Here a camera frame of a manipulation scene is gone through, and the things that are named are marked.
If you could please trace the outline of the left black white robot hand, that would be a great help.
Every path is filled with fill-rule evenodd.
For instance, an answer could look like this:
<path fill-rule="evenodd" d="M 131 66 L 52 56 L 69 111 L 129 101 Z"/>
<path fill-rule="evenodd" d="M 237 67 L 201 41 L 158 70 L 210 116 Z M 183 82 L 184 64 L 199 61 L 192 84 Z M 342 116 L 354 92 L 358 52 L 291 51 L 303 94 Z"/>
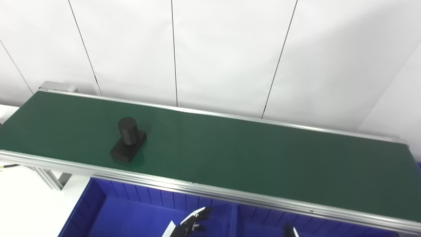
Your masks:
<path fill-rule="evenodd" d="M 206 231 L 206 227 L 199 222 L 209 219 L 213 207 L 205 206 L 188 214 L 180 224 L 171 221 L 163 233 L 163 237 L 188 237 L 194 231 Z"/>

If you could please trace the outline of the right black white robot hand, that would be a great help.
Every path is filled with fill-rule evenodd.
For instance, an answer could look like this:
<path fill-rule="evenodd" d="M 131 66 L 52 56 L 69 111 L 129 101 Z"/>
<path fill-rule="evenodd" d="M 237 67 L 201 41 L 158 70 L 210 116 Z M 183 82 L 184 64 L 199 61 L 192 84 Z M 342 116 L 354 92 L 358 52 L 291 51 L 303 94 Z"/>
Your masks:
<path fill-rule="evenodd" d="M 292 224 L 286 223 L 283 226 L 283 237 L 299 237 L 299 234 Z"/>

